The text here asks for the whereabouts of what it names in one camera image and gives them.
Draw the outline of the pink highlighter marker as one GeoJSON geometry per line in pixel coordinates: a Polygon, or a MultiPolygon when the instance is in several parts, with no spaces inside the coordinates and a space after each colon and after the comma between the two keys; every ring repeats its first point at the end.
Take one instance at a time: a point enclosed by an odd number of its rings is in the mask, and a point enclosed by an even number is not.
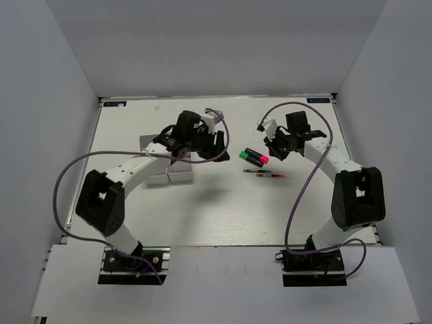
{"type": "Polygon", "coordinates": [[[258,161],[260,161],[263,164],[268,164],[268,162],[269,162],[269,158],[266,155],[258,153],[256,151],[252,150],[251,148],[245,148],[244,152],[253,156],[254,158],[256,158],[258,161]]]}

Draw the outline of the green highlighter marker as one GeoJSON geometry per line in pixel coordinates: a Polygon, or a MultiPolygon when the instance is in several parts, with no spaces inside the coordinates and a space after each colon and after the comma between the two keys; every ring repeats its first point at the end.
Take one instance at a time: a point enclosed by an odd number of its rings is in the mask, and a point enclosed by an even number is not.
{"type": "Polygon", "coordinates": [[[243,160],[245,160],[245,161],[247,161],[247,162],[253,164],[254,166],[257,166],[257,167],[262,167],[262,166],[264,166],[264,163],[263,163],[263,162],[261,162],[261,161],[260,161],[259,159],[257,159],[256,157],[254,157],[254,156],[252,156],[252,155],[250,155],[250,154],[248,154],[248,153],[246,153],[246,152],[244,152],[244,151],[242,151],[242,152],[239,154],[239,158],[241,158],[241,159],[243,159],[243,160]]]}

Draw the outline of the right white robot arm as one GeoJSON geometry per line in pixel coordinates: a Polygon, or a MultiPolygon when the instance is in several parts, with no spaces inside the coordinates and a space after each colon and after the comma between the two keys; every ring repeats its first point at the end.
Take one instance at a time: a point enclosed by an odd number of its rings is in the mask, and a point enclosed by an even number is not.
{"type": "Polygon", "coordinates": [[[332,132],[312,130],[304,111],[288,114],[286,121],[286,127],[268,117],[260,122],[269,154],[283,161],[290,153],[298,153],[315,165],[294,202],[288,223],[318,170],[333,183],[331,217],[308,237],[304,250],[288,251],[305,255],[309,267],[320,269],[328,263],[329,251],[353,242],[353,234],[385,218],[383,178],[378,168],[363,167],[339,152],[332,132]]]}

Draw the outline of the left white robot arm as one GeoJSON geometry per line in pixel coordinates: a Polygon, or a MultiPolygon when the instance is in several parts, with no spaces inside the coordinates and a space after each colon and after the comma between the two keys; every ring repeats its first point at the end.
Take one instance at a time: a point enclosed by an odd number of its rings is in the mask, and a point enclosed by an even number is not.
{"type": "Polygon", "coordinates": [[[105,243],[119,253],[119,261],[127,269],[136,269],[142,263],[142,244],[130,233],[124,223],[126,198],[142,183],[177,161],[192,163],[188,153],[196,153],[200,163],[229,160],[228,130],[217,130],[223,124],[222,112],[205,109],[200,115],[192,111],[179,114],[174,125],[160,134],[131,159],[101,172],[90,171],[82,185],[76,214],[97,230],[105,243]]]}

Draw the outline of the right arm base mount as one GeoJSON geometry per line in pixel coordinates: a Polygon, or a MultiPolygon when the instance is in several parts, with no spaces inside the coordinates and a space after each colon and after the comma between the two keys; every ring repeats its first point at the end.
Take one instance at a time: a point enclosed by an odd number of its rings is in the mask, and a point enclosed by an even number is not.
{"type": "Polygon", "coordinates": [[[275,260],[281,263],[283,286],[286,288],[347,286],[339,250],[308,255],[280,250],[275,254],[275,260]]]}

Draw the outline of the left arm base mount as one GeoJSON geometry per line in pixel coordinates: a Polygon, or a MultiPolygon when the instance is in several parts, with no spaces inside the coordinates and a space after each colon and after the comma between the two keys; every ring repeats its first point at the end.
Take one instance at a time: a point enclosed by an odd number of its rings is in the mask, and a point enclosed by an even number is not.
{"type": "Polygon", "coordinates": [[[102,255],[98,284],[126,286],[163,284],[169,270],[170,248],[143,248],[141,257],[155,268],[159,279],[146,262],[120,256],[112,249],[106,248],[102,255]]]}

